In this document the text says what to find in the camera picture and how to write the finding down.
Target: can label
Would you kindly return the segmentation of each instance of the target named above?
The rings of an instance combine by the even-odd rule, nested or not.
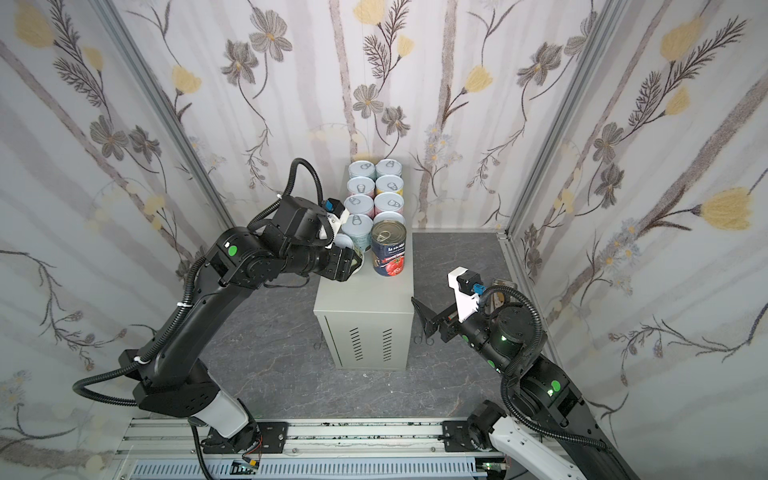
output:
[[[371,231],[373,269],[383,276],[395,276],[406,264],[406,227],[401,223],[385,220]]]

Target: tin can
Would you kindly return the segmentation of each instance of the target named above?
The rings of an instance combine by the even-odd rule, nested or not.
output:
[[[352,177],[346,183],[347,197],[349,195],[363,194],[369,197],[374,197],[374,191],[376,191],[376,182],[370,177]]]
[[[350,214],[368,215],[373,218],[373,199],[368,195],[356,194],[344,200],[344,207]]]
[[[373,218],[373,224],[376,225],[378,222],[383,222],[384,220],[393,220],[402,223],[403,225],[406,224],[404,216],[397,212],[382,212]]]
[[[391,158],[384,158],[376,164],[376,175],[381,177],[382,175],[397,175],[402,176],[402,165],[397,160]]]
[[[377,223],[371,230],[373,269],[383,276],[395,276],[406,264],[406,226],[394,220]]]
[[[373,199],[373,207],[376,215],[382,212],[397,212],[402,214],[402,206],[405,204],[401,194],[395,192],[384,192],[376,195]]]
[[[349,178],[368,177],[376,179],[376,165],[366,160],[358,160],[349,164]]]
[[[360,271],[360,267],[366,262],[366,256],[362,254],[362,250],[360,250],[357,245],[355,245],[355,242],[352,241],[352,239],[347,235],[346,233],[337,233],[336,236],[333,238],[333,244],[337,247],[341,248],[351,248],[352,250],[355,250],[355,253],[360,257],[362,262],[358,266],[357,269],[355,269],[352,274],[355,274]]]
[[[350,215],[346,222],[341,226],[342,232],[349,235],[352,242],[362,252],[368,251],[371,247],[371,228],[373,220],[368,215]]]
[[[397,175],[382,175],[376,179],[376,195],[384,192],[395,192],[402,195],[402,178]]]

